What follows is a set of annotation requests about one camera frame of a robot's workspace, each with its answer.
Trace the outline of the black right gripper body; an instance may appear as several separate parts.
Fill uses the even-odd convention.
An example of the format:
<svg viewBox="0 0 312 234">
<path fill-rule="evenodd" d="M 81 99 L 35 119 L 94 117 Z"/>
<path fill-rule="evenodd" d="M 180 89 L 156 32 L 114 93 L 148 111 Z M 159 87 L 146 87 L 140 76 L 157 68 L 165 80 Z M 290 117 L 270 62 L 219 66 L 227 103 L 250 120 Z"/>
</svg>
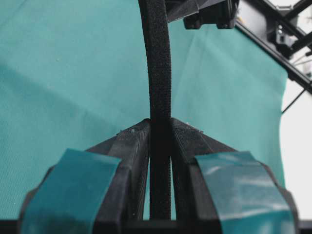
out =
<svg viewBox="0 0 312 234">
<path fill-rule="evenodd" d="M 233 29 L 239 0 L 166 0 L 167 21 L 183 20 L 187 30 L 215 24 L 218 29 Z"/>
</svg>

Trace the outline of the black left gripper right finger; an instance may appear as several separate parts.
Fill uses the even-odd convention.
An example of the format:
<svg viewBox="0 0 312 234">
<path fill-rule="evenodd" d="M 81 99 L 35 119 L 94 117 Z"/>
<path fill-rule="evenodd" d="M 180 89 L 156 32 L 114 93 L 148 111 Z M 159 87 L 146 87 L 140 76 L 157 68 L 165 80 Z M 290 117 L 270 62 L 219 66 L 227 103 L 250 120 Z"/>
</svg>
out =
<svg viewBox="0 0 312 234">
<path fill-rule="evenodd" d="M 173 118 L 176 217 L 191 234 L 297 234 L 297 208 L 270 168 Z"/>
</svg>

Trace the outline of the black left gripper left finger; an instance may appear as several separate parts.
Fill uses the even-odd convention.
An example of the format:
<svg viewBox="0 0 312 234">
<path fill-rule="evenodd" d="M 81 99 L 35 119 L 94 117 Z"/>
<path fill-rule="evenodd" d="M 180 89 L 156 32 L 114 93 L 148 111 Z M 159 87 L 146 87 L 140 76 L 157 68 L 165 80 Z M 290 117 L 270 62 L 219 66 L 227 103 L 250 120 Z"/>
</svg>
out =
<svg viewBox="0 0 312 234">
<path fill-rule="evenodd" d="M 21 234 L 119 234 L 143 218 L 150 121 L 85 151 L 67 149 L 31 190 L 19 216 Z"/>
</svg>

